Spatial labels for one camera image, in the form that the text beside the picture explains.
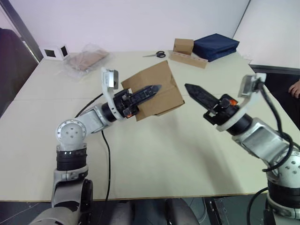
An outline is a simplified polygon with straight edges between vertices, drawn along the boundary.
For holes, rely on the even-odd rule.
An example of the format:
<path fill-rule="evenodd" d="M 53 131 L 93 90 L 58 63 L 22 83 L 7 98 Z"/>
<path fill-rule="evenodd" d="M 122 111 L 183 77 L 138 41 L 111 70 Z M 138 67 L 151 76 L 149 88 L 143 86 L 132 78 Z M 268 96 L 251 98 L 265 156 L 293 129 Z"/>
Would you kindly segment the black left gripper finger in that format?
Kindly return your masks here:
<path fill-rule="evenodd" d="M 154 97 L 158 91 L 161 89 L 162 85 L 148 85 L 143 87 L 142 89 L 134 92 L 131 95 L 131 104 L 132 105 L 141 105 L 142 103 L 148 101 L 152 97 Z"/>

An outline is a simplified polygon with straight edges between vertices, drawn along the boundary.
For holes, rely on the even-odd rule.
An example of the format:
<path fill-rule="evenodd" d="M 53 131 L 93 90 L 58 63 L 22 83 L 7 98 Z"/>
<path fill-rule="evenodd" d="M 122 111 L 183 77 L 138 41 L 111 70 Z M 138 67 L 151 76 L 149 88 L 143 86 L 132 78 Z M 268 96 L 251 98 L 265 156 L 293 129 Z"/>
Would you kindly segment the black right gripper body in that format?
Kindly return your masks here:
<path fill-rule="evenodd" d="M 209 103 L 207 112 L 203 117 L 212 125 L 223 125 L 240 109 L 238 101 L 228 94 Z"/>

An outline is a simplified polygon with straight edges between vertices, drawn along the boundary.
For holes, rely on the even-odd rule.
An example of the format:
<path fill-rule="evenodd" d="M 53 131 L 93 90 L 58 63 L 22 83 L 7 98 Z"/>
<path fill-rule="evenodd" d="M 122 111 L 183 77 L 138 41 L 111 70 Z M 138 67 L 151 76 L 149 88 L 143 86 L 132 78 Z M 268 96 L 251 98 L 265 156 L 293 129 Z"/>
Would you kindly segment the bystander bare hand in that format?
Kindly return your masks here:
<path fill-rule="evenodd" d="M 294 98 L 299 99 L 300 98 L 300 80 L 292 84 L 288 90 L 290 95 Z"/>

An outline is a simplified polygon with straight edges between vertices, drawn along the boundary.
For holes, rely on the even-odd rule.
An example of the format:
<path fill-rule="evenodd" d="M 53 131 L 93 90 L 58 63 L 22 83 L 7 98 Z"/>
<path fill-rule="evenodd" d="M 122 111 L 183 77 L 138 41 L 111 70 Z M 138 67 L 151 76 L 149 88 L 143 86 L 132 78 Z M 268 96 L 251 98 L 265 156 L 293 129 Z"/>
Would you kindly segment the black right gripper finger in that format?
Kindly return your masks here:
<path fill-rule="evenodd" d="M 189 96 L 200 104 L 217 104 L 218 99 L 212 94 L 207 92 L 205 89 L 194 84 L 185 84 L 185 88 Z"/>
<path fill-rule="evenodd" d="M 193 100 L 207 110 L 212 109 L 218 103 L 218 99 L 204 89 L 191 88 L 187 89 L 187 92 Z"/>

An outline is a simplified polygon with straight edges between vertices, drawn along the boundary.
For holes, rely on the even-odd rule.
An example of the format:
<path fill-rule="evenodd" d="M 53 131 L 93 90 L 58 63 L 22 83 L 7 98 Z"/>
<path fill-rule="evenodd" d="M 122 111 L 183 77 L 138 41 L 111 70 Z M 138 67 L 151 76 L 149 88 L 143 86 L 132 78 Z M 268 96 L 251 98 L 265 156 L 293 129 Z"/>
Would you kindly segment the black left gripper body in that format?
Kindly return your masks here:
<path fill-rule="evenodd" d="M 139 113 L 137 93 L 122 90 L 114 95 L 113 101 L 117 111 L 124 118 L 130 118 Z"/>

